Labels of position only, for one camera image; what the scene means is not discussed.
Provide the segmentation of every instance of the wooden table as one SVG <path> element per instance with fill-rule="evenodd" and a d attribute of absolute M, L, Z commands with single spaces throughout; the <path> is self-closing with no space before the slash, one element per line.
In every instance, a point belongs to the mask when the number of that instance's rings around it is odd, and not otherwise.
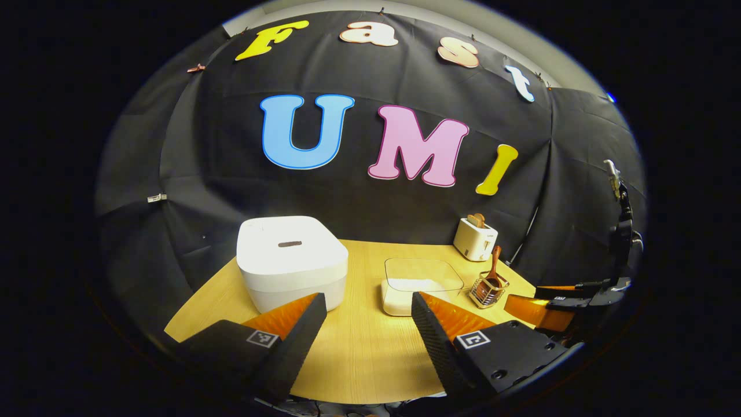
<path fill-rule="evenodd" d="M 480 272 L 491 268 L 491 260 L 471 262 L 449 245 L 340 241 L 350 253 L 345 299 L 327 313 L 290 391 L 299 397 L 379 404 L 443 391 L 412 317 L 394 317 L 382 310 L 381 282 L 389 258 L 448 262 L 465 284 L 459 293 L 449 294 L 451 302 L 494 323 L 514 319 L 503 310 L 508 294 L 535 294 L 534 286 L 498 262 L 497 272 L 510 282 L 508 291 L 493 307 L 478 309 L 465 290 L 473 286 Z M 241 323 L 258 314 L 232 259 L 185 303 L 165 332 L 180 342 L 218 320 Z"/>

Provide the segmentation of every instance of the black backdrop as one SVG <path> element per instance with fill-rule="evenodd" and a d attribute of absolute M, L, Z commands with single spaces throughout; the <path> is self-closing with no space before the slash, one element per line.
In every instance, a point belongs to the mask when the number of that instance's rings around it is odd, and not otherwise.
<path fill-rule="evenodd" d="M 235 62 L 265 27 L 308 20 L 272 51 Z M 348 23 L 383 22 L 399 44 L 343 42 Z M 96 211 L 113 291 L 144 328 L 162 331 L 174 312 L 235 253 L 239 224 L 252 217 L 308 215 L 338 238 L 451 244 L 457 219 L 480 212 L 499 231 L 502 257 L 528 239 L 513 267 L 533 284 L 574 284 L 608 276 L 608 228 L 617 222 L 604 159 L 628 184 L 634 225 L 645 231 L 646 191 L 637 144 L 605 97 L 548 90 L 511 57 L 476 44 L 480 66 L 441 59 L 443 27 L 404 16 L 343 11 L 295 16 L 228 39 L 217 28 L 159 70 L 134 96 L 104 150 Z M 207 70 L 186 73 L 202 63 Z M 530 79 L 530 103 L 516 92 L 504 65 Z M 321 168 L 281 168 L 262 152 L 259 103 L 297 94 L 293 142 L 317 141 L 321 94 L 351 96 L 342 145 Z M 470 129 L 449 188 L 421 178 L 370 177 L 384 122 L 381 105 L 413 109 L 426 136 L 443 119 Z M 494 196 L 475 192 L 498 145 L 519 156 Z M 402 168 L 400 157 L 397 166 Z M 146 204 L 166 193 L 167 200 Z"/>

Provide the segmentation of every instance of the letter m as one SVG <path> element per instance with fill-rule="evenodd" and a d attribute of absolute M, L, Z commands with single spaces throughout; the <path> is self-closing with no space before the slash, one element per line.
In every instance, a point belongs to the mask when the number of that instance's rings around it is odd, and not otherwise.
<path fill-rule="evenodd" d="M 378 114 L 385 120 L 383 140 L 378 161 L 368 167 L 368 175 L 380 180 L 397 178 L 400 171 L 396 167 L 396 153 L 399 152 L 409 180 L 415 179 L 432 159 L 430 169 L 422 174 L 422 181 L 438 187 L 456 183 L 453 172 L 461 142 L 468 134 L 467 125 L 445 119 L 425 139 L 410 108 L 385 105 L 378 109 Z"/>

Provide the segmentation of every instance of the yellow letter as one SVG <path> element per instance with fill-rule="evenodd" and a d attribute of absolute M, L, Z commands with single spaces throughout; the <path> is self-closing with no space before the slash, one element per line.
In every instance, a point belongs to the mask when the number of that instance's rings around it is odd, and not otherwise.
<path fill-rule="evenodd" d="M 450 62 L 455 62 L 458 65 L 462 65 L 466 68 L 476 68 L 479 66 L 479 59 L 476 58 L 476 53 L 479 51 L 475 46 L 463 42 L 455 38 L 442 38 L 440 39 L 441 47 L 437 48 L 437 53 L 440 56 Z"/>
<path fill-rule="evenodd" d="M 281 24 L 280 26 L 270 27 L 268 29 L 260 30 L 257 33 L 257 39 L 244 52 L 237 55 L 234 59 L 239 61 L 241 59 L 249 58 L 255 55 L 262 55 L 263 53 L 269 52 L 273 47 L 268 46 L 270 41 L 274 43 L 280 43 L 286 40 L 290 34 L 293 33 L 293 29 L 303 29 L 309 25 L 309 21 L 301 20 L 300 22 L 293 22 L 287 24 Z"/>
<path fill-rule="evenodd" d="M 394 46 L 399 43 L 393 38 L 393 27 L 376 22 L 355 22 L 348 25 L 350 30 L 339 34 L 339 38 L 345 42 L 364 44 L 372 42 L 373 45 Z"/>
<path fill-rule="evenodd" d="M 483 183 L 476 187 L 476 193 L 484 195 L 495 195 L 499 190 L 499 181 L 505 176 L 505 171 L 509 164 L 517 159 L 517 150 L 509 145 L 499 145 L 496 148 L 498 153 L 494 166 L 491 167 L 489 175 L 486 176 Z"/>

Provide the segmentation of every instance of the wire basket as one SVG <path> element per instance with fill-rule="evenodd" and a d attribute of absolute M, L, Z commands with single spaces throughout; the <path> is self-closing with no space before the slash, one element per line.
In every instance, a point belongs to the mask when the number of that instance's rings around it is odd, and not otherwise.
<path fill-rule="evenodd" d="M 488 275 L 489 271 L 481 272 L 479 278 L 473 283 L 471 292 L 468 293 L 468 296 L 480 309 L 487 309 L 496 304 L 509 286 L 509 281 L 501 275 L 496 274 L 496 278 L 486 279 Z"/>

